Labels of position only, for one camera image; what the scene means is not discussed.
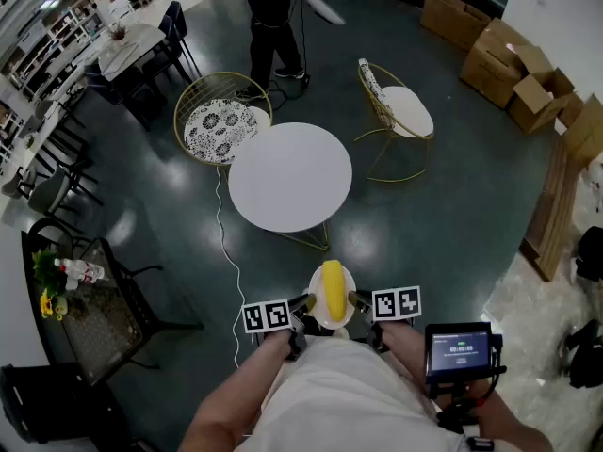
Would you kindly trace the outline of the person's right forearm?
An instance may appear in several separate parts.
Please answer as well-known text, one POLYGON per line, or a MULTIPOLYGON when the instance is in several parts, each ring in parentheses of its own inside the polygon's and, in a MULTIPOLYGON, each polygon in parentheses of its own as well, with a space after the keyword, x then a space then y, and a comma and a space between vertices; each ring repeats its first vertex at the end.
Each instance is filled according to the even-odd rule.
MULTIPOLYGON (((383 342, 427 394, 424 336, 405 322, 383 322, 381 328, 383 342)), ((522 452, 553 452, 549 439, 519 421, 497 392, 470 413, 477 417, 482 438, 504 441, 522 452)))

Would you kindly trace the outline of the sunflower plant pot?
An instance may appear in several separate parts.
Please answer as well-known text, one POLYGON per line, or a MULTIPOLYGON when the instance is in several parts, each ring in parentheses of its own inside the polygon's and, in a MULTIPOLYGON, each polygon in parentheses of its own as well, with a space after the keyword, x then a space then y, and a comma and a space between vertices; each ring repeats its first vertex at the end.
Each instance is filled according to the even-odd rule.
POLYGON ((49 249, 32 253, 34 278, 42 286, 41 316, 62 321, 68 313, 65 298, 67 275, 56 264, 56 254, 49 249))

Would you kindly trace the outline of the black glass side table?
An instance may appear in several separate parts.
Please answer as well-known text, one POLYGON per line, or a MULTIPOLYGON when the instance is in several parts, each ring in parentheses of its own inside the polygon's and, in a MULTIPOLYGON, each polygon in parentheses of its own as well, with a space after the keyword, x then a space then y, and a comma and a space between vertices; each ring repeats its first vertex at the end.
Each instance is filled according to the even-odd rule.
MULTIPOLYGON (((67 288, 68 313, 59 323, 75 361, 89 385, 109 379, 162 331, 200 331, 201 322, 173 323, 159 319, 140 290, 135 277, 162 266, 146 266, 132 271, 120 263, 102 237, 91 240, 83 250, 84 261, 105 269, 106 277, 95 283, 76 281, 67 288)), ((26 283, 40 333, 43 323, 55 320, 41 316, 42 286, 34 278, 32 254, 24 253, 26 283)))

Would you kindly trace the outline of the stack of wooden planks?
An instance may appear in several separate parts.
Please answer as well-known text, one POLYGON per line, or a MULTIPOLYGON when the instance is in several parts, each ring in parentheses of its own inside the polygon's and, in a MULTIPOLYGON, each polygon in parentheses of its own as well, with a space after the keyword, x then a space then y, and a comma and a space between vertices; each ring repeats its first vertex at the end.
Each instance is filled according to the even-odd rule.
POLYGON ((542 192, 519 250, 545 283, 554 280, 568 237, 580 167, 562 137, 550 155, 542 192))

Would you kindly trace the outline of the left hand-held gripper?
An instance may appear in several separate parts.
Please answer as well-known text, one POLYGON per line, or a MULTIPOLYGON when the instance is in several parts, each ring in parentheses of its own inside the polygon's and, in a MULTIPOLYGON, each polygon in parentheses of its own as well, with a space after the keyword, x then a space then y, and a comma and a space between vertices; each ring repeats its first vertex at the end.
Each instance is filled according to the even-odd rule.
POLYGON ((303 294, 291 300, 278 299, 244 305, 243 324, 255 347, 276 331, 289 331, 288 361, 296 361, 307 347, 302 319, 315 307, 315 295, 303 294))

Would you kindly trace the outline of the black round-back chair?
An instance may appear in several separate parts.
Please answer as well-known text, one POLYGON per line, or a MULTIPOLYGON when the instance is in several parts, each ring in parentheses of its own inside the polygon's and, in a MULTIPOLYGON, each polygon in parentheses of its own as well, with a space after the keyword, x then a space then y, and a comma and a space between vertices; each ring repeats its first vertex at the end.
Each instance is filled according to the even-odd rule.
POLYGON ((90 239, 72 233, 53 218, 39 219, 23 234, 24 253, 28 254, 50 250, 58 258, 73 259, 78 249, 84 250, 90 243, 90 239))

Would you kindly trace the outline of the person's white shirt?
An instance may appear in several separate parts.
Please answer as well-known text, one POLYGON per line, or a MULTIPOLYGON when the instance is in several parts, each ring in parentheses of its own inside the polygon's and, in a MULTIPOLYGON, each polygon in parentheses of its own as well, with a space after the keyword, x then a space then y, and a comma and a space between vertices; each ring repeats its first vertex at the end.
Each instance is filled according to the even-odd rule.
POLYGON ((407 372, 371 348, 315 338, 284 368, 236 452, 467 452, 407 372))

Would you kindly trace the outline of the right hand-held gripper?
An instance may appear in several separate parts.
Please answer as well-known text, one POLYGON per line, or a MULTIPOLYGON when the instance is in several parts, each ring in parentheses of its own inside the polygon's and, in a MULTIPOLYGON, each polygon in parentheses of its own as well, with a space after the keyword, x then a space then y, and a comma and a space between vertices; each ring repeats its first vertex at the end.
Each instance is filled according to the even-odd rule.
POLYGON ((388 347, 383 342, 381 324, 405 321, 413 325, 421 316, 421 291, 418 285, 377 291, 354 290, 348 293, 349 303, 360 313, 368 313, 369 332, 367 342, 378 353, 388 347))

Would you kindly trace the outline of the yellow banana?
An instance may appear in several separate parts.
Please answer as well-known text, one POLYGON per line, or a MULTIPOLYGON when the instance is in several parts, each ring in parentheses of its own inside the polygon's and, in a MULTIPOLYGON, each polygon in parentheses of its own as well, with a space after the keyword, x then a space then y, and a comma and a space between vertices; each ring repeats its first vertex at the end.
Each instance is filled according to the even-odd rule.
POLYGON ((347 299, 343 267, 337 260, 323 263, 322 283, 329 315, 333 321, 341 321, 346 314, 347 299))

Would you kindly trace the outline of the cardboard box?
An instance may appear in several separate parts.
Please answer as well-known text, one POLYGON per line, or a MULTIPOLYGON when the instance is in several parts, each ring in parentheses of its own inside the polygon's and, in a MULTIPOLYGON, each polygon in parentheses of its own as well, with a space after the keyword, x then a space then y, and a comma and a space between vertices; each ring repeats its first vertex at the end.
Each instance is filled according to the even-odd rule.
POLYGON ((468 52, 491 18, 462 0, 424 0, 420 24, 468 52))
POLYGON ((587 167, 603 153, 603 103, 594 94, 582 101, 572 93, 558 119, 565 126, 562 138, 575 163, 587 167))
POLYGON ((508 113, 528 135, 554 121, 576 96, 574 85, 557 67, 538 80, 528 74, 513 87, 508 113))
POLYGON ((504 109, 523 78, 531 75, 543 84, 552 74, 553 67, 539 46, 495 18, 470 49, 460 79, 504 109))

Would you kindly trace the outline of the floral back cushion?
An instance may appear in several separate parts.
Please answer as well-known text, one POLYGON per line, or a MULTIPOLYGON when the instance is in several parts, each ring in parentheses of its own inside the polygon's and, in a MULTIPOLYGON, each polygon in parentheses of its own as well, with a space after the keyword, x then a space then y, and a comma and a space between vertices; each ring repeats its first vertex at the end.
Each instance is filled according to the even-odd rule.
POLYGON ((380 118, 382 119, 382 122, 388 128, 393 128, 395 122, 391 119, 391 108, 386 100, 386 96, 383 89, 378 84, 377 79, 375 78, 372 70, 370 69, 369 63, 365 58, 359 59, 359 69, 363 77, 363 81, 367 85, 371 96, 378 103, 378 113, 380 115, 380 118))

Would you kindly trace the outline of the dark blue chair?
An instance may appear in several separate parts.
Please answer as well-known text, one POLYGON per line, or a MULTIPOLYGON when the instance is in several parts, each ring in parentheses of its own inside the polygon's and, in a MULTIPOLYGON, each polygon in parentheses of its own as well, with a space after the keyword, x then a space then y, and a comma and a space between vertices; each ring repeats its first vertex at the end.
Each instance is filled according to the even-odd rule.
POLYGON ((187 23, 181 3, 179 1, 171 1, 164 16, 170 19, 171 26, 168 30, 168 36, 173 41, 177 42, 180 48, 185 51, 186 59, 192 64, 197 71, 197 74, 201 74, 192 53, 185 42, 185 37, 187 36, 187 23))
POLYGON ((159 92, 156 83, 140 69, 135 66, 128 67, 115 79, 109 81, 102 75, 99 64, 94 62, 85 66, 84 76, 88 88, 94 90, 112 105, 123 105, 147 132, 150 131, 149 122, 135 104, 135 96, 144 87, 152 93, 157 101, 161 101, 163 95, 159 92))

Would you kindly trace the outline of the clear water bottle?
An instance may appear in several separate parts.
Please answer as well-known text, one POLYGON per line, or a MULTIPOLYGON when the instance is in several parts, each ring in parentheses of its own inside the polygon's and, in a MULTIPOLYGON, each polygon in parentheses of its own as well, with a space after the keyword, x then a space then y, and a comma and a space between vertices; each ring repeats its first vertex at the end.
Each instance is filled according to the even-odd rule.
POLYGON ((84 260, 55 259, 54 264, 71 279, 83 283, 96 283, 106 277, 103 267, 84 260))

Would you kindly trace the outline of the white seat cushion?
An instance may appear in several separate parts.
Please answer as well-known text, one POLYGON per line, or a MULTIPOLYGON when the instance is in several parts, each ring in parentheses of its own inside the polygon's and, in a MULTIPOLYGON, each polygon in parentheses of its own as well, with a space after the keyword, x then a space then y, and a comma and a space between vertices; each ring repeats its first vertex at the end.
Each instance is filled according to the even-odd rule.
POLYGON ((251 128, 251 134, 255 135, 271 127, 270 115, 263 109, 256 106, 248 106, 247 123, 251 128))
POLYGON ((394 121, 394 132, 401 137, 431 137, 433 121, 427 108, 415 93, 407 87, 388 86, 383 88, 394 121))

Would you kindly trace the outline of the white plate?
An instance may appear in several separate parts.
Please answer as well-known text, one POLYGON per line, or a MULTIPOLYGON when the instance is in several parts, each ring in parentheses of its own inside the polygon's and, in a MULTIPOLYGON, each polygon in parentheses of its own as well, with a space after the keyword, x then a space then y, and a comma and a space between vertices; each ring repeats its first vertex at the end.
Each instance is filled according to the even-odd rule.
POLYGON ((347 299, 349 292, 356 290, 355 282, 345 266, 342 266, 342 270, 345 281, 346 312, 344 317, 339 321, 333 320, 326 303, 322 282, 322 266, 319 266, 314 272, 308 286, 308 293, 313 294, 316 298, 316 304, 312 308, 310 315, 321 327, 333 331, 345 327, 350 322, 355 311, 355 308, 347 299))

